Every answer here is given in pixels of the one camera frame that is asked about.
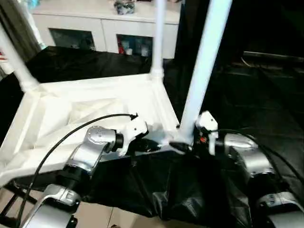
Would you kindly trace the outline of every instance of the black cable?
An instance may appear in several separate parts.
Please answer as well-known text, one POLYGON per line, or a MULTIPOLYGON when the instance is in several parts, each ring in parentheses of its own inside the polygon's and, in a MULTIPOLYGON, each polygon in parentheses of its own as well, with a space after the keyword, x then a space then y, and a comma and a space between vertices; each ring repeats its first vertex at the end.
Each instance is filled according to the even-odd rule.
POLYGON ((217 129, 211 132, 225 132, 225 133, 235 133, 235 134, 239 134, 242 135, 244 137, 247 137, 249 139, 251 139, 253 142, 255 142, 259 147, 261 147, 264 155, 269 159, 270 163, 272 164, 272 166, 274 167, 275 171, 277 172, 278 176, 280 178, 283 179, 282 174, 280 173, 276 163, 273 161, 273 159, 269 156, 269 154, 273 154, 274 156, 278 157, 283 163, 285 163, 288 168, 294 173, 294 175, 297 177, 297 179, 303 184, 304 186, 304 178, 301 177, 301 175, 299 174, 299 172, 289 163, 289 161, 287 161, 282 155, 280 155, 279 153, 275 152, 274 150, 270 149, 269 147, 260 144, 253 136, 242 133, 240 131, 237 130, 232 130, 232 129, 217 129))
POLYGON ((27 198, 29 197, 29 193, 31 191, 31 188, 34 184, 34 182, 36 181, 37 179, 37 176, 39 174, 39 171, 41 169, 41 167, 43 166, 44 162, 46 161, 46 159, 50 156, 50 154, 65 140, 67 139, 67 137, 69 137, 70 135, 74 134, 76 131, 96 122, 96 121, 99 121, 99 120, 103 120, 103 119, 106 119, 106 118, 110 118, 110 117, 116 117, 116 116, 128 116, 128 117, 131 117, 131 119, 134 119, 136 117, 136 115, 132 115, 132 114, 111 114, 111 115, 105 115, 105 116, 102 116, 102 117, 98 117, 96 119, 93 119, 87 123, 84 123, 83 125, 75 128, 74 130, 70 131, 68 134, 66 134, 62 139, 60 139, 48 152, 47 154, 44 156, 44 158, 42 159, 42 161, 40 162, 39 166, 37 167, 36 171, 35 171, 35 174, 33 176, 33 179, 32 179, 32 182, 29 184, 29 187, 27 189, 27 192, 23 198, 23 201, 22 201, 22 204, 20 206, 20 209, 19 209, 19 213, 18 213, 18 217, 17 217, 17 222, 16 222, 16 227, 19 228, 20 224, 21 224, 21 219, 22 219, 22 214, 23 214, 23 210, 24 210, 24 207, 25 207, 25 204, 26 204, 26 201, 27 201, 27 198))

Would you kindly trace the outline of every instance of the tiled floor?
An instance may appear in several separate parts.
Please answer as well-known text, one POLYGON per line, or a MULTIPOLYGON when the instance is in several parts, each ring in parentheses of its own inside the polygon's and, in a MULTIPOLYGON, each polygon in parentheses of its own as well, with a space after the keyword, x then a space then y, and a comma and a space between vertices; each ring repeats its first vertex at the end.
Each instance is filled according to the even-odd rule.
MULTIPOLYGON (((3 210, 12 195, 7 190, 0 190, 0 211, 3 210)), ((40 195, 41 192, 38 191, 31 193, 31 196, 36 199, 40 195)), ((7 216, 16 217, 20 204, 21 198, 16 201, 7 216)), ((32 207, 33 205, 26 204, 23 217, 28 214, 32 207)), ((118 208, 83 202, 74 216, 78 219, 77 228, 110 228, 112 225, 117 225, 121 228, 199 228, 199 226, 184 222, 174 220, 163 222, 159 218, 146 218, 118 208)))

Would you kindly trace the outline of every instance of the white leg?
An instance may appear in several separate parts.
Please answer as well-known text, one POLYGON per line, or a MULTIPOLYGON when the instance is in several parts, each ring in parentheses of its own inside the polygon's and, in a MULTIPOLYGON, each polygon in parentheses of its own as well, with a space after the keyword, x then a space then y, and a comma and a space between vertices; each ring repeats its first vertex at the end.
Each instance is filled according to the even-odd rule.
POLYGON ((0 49, 5 54, 9 63, 15 70, 15 76, 19 80, 19 84, 23 92, 31 90, 33 87, 39 85, 38 81, 33 78, 28 68, 15 50, 12 42, 7 36, 4 28, 0 23, 0 49))
POLYGON ((152 78, 163 78, 162 68, 162 42, 163 42, 163 29, 165 24, 167 0, 156 0, 156 29, 153 38, 153 55, 151 76, 152 78))
POLYGON ((232 0, 210 0, 204 31, 180 125, 180 137, 193 142, 193 129, 218 54, 232 0))

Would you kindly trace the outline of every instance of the black tablecloth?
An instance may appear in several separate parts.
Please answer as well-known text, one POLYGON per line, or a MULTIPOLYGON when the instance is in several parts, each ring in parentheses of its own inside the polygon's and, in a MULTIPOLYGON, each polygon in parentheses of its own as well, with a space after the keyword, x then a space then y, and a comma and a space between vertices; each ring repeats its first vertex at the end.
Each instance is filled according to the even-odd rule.
MULTIPOLYGON (((60 47, 48 47, 28 62, 39 82, 147 73, 150 66, 147 58, 60 47)), ((164 84, 180 118, 191 72, 174 61, 167 61, 164 66, 164 84)), ((219 128, 243 128, 284 156, 304 177, 302 88, 303 75, 292 69, 222 67, 211 77, 202 109, 212 113, 219 128)), ((0 100, 7 104, 1 110, 0 142, 22 96, 14 75, 0 82, 0 100)), ((304 202, 300 181, 282 161, 273 159, 291 189, 304 202)), ((234 223, 227 211, 220 168, 214 160, 168 152, 138 158, 135 167, 130 164, 133 162, 125 159, 98 167, 98 175, 85 200, 149 217, 158 215, 162 219, 175 218, 209 226, 219 226, 223 221, 234 223)), ((50 174, 50 179, 42 175, 36 188, 43 189, 54 174, 50 174)), ((27 185, 28 181, 29 178, 23 178, 18 183, 27 185)), ((238 223, 246 226, 246 215, 239 216, 238 223)))

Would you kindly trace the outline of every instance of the robotic arm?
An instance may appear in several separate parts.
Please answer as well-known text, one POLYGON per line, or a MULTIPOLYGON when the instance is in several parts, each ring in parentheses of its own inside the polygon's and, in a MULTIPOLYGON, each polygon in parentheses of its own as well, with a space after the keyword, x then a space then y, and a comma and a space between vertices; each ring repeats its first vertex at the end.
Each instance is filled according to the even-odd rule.
POLYGON ((218 124, 209 112, 199 116, 196 127, 209 132, 208 150, 211 155, 215 155, 215 145, 221 145, 225 155, 238 166, 248 189, 254 227, 304 227, 304 208, 275 171, 263 148, 240 134, 228 133, 220 142, 216 132, 218 124))
POLYGON ((118 151, 125 156, 132 140, 147 134, 146 123, 136 117, 119 133, 101 126, 90 127, 57 177, 24 219, 22 228, 75 228, 73 214, 88 191, 88 184, 102 155, 118 151))

